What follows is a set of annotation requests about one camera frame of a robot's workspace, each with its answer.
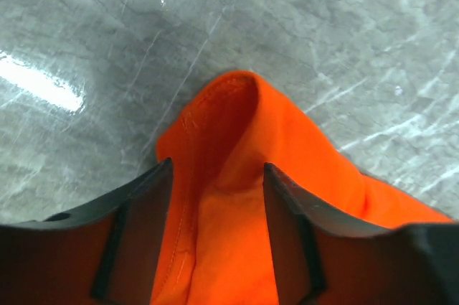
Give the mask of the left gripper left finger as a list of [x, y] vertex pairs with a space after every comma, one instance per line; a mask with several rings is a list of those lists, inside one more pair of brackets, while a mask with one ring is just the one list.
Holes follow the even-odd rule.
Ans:
[[1, 226], [3, 304], [148, 304], [173, 184], [167, 159], [43, 221]]

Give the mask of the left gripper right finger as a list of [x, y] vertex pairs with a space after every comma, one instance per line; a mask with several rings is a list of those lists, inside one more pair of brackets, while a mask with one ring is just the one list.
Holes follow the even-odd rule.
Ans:
[[281, 304], [456, 304], [458, 225], [387, 229], [266, 164], [263, 194]]

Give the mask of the orange t shirt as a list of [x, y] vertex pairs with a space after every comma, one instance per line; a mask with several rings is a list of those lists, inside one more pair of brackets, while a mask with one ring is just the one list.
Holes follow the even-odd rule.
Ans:
[[262, 193], [272, 163], [331, 205], [382, 227], [447, 222], [361, 173], [288, 97], [259, 75], [225, 73], [156, 144], [174, 165], [152, 304], [276, 304]]

